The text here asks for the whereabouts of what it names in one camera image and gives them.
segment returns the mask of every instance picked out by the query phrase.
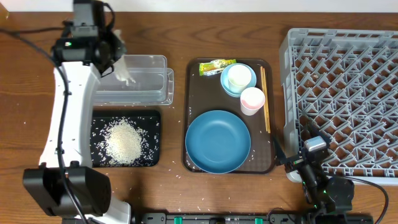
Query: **blue bowl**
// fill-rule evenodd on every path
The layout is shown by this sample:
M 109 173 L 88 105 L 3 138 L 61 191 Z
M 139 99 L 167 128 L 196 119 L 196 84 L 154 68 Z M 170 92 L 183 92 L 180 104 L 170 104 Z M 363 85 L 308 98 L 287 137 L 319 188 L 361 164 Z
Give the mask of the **blue bowl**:
M 226 68 L 224 68 L 223 72 L 221 73 L 221 86 L 224 88 L 225 92 L 232 97 L 241 97 L 240 94 L 236 94 L 233 93 L 231 90 L 229 90 L 229 85 L 228 85 L 228 70 L 230 70 L 230 68 L 234 65 L 244 65 L 246 66 L 250 72 L 251 72 L 251 80 L 247 86 L 247 88 L 249 87 L 255 87 L 256 83 L 257 83 L 257 77 L 256 77 L 256 73 L 254 73 L 253 69 L 249 66 L 249 65 L 245 65 L 243 63 L 235 63 L 232 65 L 228 65 Z
M 204 171 L 224 174 L 240 167 L 250 153 L 251 138 L 244 122 L 227 111 L 199 115 L 188 128 L 185 148 Z

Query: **white wall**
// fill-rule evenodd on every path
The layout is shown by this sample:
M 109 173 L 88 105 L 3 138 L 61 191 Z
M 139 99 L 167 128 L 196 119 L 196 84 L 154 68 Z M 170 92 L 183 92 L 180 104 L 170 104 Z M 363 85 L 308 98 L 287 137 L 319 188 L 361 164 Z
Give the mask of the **white wall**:
M 104 0 L 129 12 L 398 12 L 398 0 Z M 0 0 L 8 11 L 71 11 L 72 0 Z

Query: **paper cup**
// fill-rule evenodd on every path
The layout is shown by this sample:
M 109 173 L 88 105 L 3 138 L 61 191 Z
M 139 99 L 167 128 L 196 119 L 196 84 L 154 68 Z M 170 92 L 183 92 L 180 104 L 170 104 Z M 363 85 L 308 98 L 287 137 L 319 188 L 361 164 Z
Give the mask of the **paper cup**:
M 245 89 L 241 95 L 241 111 L 245 115 L 254 115 L 266 102 L 264 93 L 256 88 L 250 87 Z
M 251 72 L 244 65 L 234 65 L 228 70 L 228 88 L 240 94 L 251 81 Z

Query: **pink cup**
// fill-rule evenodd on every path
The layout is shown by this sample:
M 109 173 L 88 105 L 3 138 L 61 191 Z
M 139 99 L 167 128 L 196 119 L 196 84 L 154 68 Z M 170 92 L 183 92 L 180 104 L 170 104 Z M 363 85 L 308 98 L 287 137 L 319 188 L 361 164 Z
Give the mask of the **pink cup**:
M 266 102 L 264 93 L 256 87 L 243 90 L 241 94 L 241 111 L 245 115 L 254 115 Z

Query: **black tray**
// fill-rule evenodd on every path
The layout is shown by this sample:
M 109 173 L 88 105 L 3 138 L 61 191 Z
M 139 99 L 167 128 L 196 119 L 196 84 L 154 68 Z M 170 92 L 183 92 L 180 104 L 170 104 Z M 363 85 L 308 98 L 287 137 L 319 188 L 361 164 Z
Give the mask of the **black tray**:
M 192 121 L 204 112 L 211 110 L 229 111 L 243 120 L 251 136 L 251 149 L 249 157 L 241 167 L 232 173 L 241 174 L 266 174 L 274 167 L 274 148 L 271 144 L 271 135 L 266 132 L 264 107 L 255 115 L 246 116 L 241 112 L 239 98 L 226 94 L 220 83 L 220 74 L 209 77 L 199 76 L 199 63 L 210 62 L 214 59 L 200 58 L 190 62 L 187 67 L 187 95 L 185 96 L 185 134 Z M 257 59 L 238 59 L 237 62 L 249 65 L 257 75 L 257 88 L 261 88 L 261 66 L 266 69 L 267 92 L 269 101 L 269 114 L 272 127 L 274 126 L 274 102 L 272 100 L 272 73 L 269 64 Z M 187 149 L 182 151 L 182 163 L 192 172 L 204 172 L 194 165 L 187 154 Z
M 103 157 L 99 155 L 100 151 L 96 145 L 104 141 L 104 137 L 100 135 L 100 131 L 106 124 L 124 117 L 129 121 L 133 121 L 133 126 L 147 131 L 145 135 L 147 146 L 142 146 L 142 154 L 132 164 L 121 164 L 118 167 L 150 167 L 159 161 L 160 152 L 160 113 L 154 110 L 137 110 L 137 111 L 94 111 L 91 121 L 90 135 L 90 151 L 93 167 L 114 167 L 109 164 L 112 159 L 110 156 Z

